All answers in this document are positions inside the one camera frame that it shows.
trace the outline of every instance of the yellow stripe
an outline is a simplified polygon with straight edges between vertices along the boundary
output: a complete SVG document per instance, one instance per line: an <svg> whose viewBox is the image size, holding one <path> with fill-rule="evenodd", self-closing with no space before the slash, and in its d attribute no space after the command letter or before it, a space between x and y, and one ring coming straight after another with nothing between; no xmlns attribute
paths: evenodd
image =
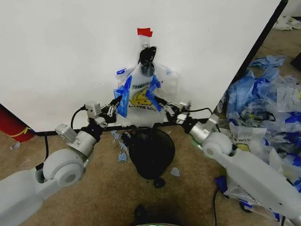
<svg viewBox="0 0 301 226"><path fill-rule="evenodd" d="M16 134L16 135L8 135L8 136L9 137L17 137L17 136L19 136L21 134L26 134L29 129L31 129L31 128L26 127L25 129L23 129L23 131L19 132L18 134Z"/></svg>

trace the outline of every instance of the black cable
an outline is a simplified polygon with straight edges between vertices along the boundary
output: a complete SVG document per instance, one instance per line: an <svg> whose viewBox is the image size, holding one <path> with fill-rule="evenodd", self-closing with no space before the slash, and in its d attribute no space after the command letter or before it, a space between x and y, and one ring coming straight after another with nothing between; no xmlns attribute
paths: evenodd
<svg viewBox="0 0 301 226"><path fill-rule="evenodd" d="M205 107L205 108L201 108L201 109L197 109L197 110L184 110L184 112L201 112L204 110L208 110L208 111L210 111L211 114L213 114L213 112L211 111L211 109L209 107Z"/></svg>
<svg viewBox="0 0 301 226"><path fill-rule="evenodd" d="M48 139L46 135L44 136L44 139L45 139L45 146L46 146L46 156L45 156L45 160L46 160L49 156L49 146L48 146Z"/></svg>
<svg viewBox="0 0 301 226"><path fill-rule="evenodd" d="M215 207L215 201L216 201L216 195L220 189L217 188L213 195L213 213L214 213L214 226L217 226L217 217L216 217L216 207Z"/></svg>
<svg viewBox="0 0 301 226"><path fill-rule="evenodd" d="M216 124L216 128L217 128L217 131L219 131L221 133L221 130L220 128L218 127L218 125Z"/></svg>
<svg viewBox="0 0 301 226"><path fill-rule="evenodd" d="M285 216L282 217L281 226L284 226Z"/></svg>
<svg viewBox="0 0 301 226"><path fill-rule="evenodd" d="M78 112L80 112L80 111L85 110L85 109L86 109L85 106L82 106L80 109L78 109L78 110L73 114L73 116L72 116L72 118L71 118L71 123L70 123L70 126L71 126L72 129L73 129L73 121L74 121L74 118L75 118L76 114L77 114Z"/></svg>

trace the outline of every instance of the red fire extinguisher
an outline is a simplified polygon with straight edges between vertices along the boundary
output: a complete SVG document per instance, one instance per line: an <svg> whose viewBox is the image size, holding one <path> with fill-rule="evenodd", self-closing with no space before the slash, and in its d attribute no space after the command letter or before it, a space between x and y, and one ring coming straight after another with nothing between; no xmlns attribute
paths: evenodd
<svg viewBox="0 0 301 226"><path fill-rule="evenodd" d="M17 141L24 142L33 138L34 133L18 118L0 105L0 130Z"/></svg>

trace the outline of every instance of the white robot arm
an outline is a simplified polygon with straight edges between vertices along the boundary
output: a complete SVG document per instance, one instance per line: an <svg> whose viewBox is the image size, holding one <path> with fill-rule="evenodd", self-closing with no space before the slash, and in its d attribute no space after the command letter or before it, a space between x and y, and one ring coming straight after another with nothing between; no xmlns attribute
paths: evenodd
<svg viewBox="0 0 301 226"><path fill-rule="evenodd" d="M220 132L212 132L218 117L212 114L205 124L189 116L190 103L174 104L155 97L169 121L180 124L204 154L216 160L254 201L266 209L286 216L301 226L301 194L286 178L250 152L235 147Z"/></svg>
<svg viewBox="0 0 301 226"><path fill-rule="evenodd" d="M1 226L21 224L39 210L44 200L83 177L94 145L108 123L116 121L120 100L121 96L104 107L96 102L86 103L87 127L81 128L78 134L65 124L55 129L66 140L68 148L54 152L31 170L14 173L0 181Z"/></svg>

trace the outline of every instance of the white wall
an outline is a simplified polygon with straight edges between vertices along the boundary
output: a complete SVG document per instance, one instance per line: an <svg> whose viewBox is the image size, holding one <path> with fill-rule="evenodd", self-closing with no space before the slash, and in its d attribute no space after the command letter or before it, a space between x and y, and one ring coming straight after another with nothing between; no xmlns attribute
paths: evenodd
<svg viewBox="0 0 301 226"><path fill-rule="evenodd" d="M280 0L1 0L0 103L37 132L102 105L137 64L137 27L177 71L179 100L214 109ZM208 113L195 113L197 118ZM87 124L79 114L75 128Z"/></svg>
<svg viewBox="0 0 301 226"><path fill-rule="evenodd" d="M289 0L282 16L301 16L301 0Z"/></svg>

